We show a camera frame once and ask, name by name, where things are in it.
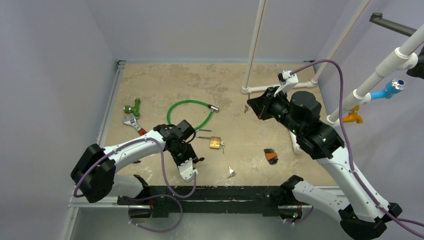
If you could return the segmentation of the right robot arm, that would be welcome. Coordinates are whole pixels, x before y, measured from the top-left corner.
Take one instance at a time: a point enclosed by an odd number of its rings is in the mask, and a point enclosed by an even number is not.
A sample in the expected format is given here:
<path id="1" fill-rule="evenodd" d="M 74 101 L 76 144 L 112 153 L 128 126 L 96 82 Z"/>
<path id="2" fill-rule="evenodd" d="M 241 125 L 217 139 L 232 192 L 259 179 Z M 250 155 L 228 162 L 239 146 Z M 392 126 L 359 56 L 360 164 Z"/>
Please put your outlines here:
<path id="1" fill-rule="evenodd" d="M 307 203 L 339 222 L 344 232 L 355 240 L 379 238 L 387 222 L 398 217 L 402 208 L 388 202 L 371 187 L 359 182 L 360 171 L 349 163 L 348 149 L 337 131 L 320 119 L 321 104 L 308 91 L 297 91 L 291 98 L 276 87 L 247 100 L 260 120 L 275 119 L 296 137 L 300 148 L 321 165 L 337 183 L 343 196 L 337 196 L 291 176 L 280 187 L 280 196 L 288 204 Z"/>

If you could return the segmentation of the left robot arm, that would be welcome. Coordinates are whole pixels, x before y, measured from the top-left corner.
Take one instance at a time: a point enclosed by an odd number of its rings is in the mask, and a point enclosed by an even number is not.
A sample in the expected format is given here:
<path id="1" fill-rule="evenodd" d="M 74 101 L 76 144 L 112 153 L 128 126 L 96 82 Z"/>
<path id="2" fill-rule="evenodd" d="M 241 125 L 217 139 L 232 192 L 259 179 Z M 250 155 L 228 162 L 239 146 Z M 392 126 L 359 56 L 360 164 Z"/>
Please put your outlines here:
<path id="1" fill-rule="evenodd" d="M 178 173 L 185 182 L 196 179 L 195 164 L 204 160 L 198 157 L 191 141 L 196 130 L 188 121 L 177 125 L 160 124 L 147 133 L 124 143 L 100 147 L 89 145 L 70 173 L 75 183 L 73 196 L 84 197 L 96 203 L 106 196 L 129 197 L 138 205 L 149 199 L 147 182 L 138 175 L 122 176 L 117 173 L 124 167 L 145 157 L 160 154 L 165 164 L 165 152 L 169 152 Z"/>

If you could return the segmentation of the white pvc pipe frame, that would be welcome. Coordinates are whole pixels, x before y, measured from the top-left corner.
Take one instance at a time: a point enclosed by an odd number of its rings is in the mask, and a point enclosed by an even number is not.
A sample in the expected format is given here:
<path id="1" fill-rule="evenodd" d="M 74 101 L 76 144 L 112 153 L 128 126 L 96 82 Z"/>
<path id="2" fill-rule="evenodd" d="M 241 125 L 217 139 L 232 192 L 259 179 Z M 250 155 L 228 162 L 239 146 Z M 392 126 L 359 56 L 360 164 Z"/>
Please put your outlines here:
<path id="1" fill-rule="evenodd" d="M 351 0 L 343 11 L 338 21 L 340 33 L 337 40 L 331 43 L 331 49 L 327 51 L 325 61 L 319 63 L 319 68 L 311 80 L 299 83 L 297 88 L 313 88 L 322 78 L 328 64 L 336 61 L 337 56 L 348 55 L 351 50 L 349 44 L 353 37 L 359 35 L 369 22 L 373 13 L 379 13 L 378 8 L 384 4 L 383 0 Z M 382 80 L 389 77 L 395 71 L 410 70 L 415 68 L 420 57 L 415 51 L 424 43 L 424 28 L 421 26 L 407 40 L 390 51 L 379 64 L 372 64 L 374 71 L 366 79 L 360 80 L 360 86 L 353 89 L 342 100 L 339 107 L 326 117 L 326 121 L 332 126 L 342 123 L 342 115 L 357 105 L 363 105 L 371 101 L 370 91 Z"/>

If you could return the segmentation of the orange hex key set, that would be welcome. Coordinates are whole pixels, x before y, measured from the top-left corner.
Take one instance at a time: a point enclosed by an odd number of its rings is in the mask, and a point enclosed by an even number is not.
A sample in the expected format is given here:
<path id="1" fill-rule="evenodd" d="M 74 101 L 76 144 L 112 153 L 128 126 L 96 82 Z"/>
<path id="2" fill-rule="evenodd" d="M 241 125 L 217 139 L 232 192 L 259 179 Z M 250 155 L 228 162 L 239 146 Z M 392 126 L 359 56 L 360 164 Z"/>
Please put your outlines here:
<path id="1" fill-rule="evenodd" d="M 273 148 L 264 148 L 263 151 L 265 158 L 270 165 L 275 165 L 278 162 L 278 154 Z"/>

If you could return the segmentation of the blue faucet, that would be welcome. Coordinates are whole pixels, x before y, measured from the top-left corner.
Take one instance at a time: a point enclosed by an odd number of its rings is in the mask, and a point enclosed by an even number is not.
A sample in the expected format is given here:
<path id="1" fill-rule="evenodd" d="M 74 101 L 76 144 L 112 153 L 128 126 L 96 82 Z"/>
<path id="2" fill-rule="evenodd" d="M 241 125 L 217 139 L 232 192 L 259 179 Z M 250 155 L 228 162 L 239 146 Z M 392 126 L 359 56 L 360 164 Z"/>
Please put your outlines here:
<path id="1" fill-rule="evenodd" d="M 388 82 L 384 89 L 378 92 L 371 92 L 370 97 L 371 100 L 377 100 L 377 99 L 390 99 L 394 95 L 402 92 L 406 89 L 407 84 L 404 80 L 400 78 L 394 78 L 390 82 Z"/>

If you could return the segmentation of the large brass padlock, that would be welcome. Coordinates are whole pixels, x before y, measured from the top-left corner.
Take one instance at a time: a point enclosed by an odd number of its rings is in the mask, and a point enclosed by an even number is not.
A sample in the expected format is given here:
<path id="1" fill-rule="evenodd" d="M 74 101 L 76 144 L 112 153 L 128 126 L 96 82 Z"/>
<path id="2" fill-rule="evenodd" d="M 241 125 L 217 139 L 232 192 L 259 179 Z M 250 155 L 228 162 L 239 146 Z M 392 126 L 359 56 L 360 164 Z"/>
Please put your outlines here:
<path id="1" fill-rule="evenodd" d="M 222 147 L 222 139 L 219 136 L 203 136 L 200 134 L 200 132 L 207 132 L 210 133 L 212 130 L 209 129 L 197 129 L 196 130 L 196 137 L 199 139 L 205 139 L 209 140 L 209 147 L 211 149 L 220 149 Z"/>

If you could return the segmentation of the orange faucet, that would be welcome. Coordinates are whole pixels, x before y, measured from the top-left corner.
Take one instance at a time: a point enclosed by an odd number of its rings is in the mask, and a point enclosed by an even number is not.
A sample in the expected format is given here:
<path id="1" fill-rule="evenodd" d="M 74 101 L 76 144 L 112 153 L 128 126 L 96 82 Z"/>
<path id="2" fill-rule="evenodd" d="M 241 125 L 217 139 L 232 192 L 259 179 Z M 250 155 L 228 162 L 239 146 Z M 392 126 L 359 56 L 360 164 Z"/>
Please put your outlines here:
<path id="1" fill-rule="evenodd" d="M 356 105 L 355 107 L 353 107 L 352 109 L 350 109 L 348 111 L 348 115 L 342 119 L 342 122 L 343 123 L 353 123 L 353 122 L 356 122 L 357 124 L 362 124 L 363 123 L 363 119 L 358 114 L 359 109 L 360 109 L 360 106 L 359 105 Z"/>

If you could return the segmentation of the black overhead bar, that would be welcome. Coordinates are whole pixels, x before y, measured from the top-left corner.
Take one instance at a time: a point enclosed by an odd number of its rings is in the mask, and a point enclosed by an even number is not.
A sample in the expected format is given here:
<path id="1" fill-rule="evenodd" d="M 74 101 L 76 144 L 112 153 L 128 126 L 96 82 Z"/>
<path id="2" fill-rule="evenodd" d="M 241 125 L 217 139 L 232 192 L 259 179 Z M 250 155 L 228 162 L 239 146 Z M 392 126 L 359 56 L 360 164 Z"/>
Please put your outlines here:
<path id="1" fill-rule="evenodd" d="M 411 37 L 417 31 L 415 28 L 383 18 L 380 12 L 374 12 L 369 22 L 407 37 Z"/>

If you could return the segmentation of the red adjustable wrench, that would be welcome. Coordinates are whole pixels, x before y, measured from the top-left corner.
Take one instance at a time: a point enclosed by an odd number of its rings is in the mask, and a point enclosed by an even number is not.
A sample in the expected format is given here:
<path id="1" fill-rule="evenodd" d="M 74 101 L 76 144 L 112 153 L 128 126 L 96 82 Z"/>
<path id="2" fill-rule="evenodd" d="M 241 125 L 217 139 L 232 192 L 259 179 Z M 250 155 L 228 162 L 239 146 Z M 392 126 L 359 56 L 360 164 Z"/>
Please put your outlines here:
<path id="1" fill-rule="evenodd" d="M 147 133 L 147 131 L 137 123 L 137 119 L 138 118 L 133 113 L 130 113 L 129 116 L 123 116 L 122 123 L 133 127 L 140 136 L 143 136 Z"/>

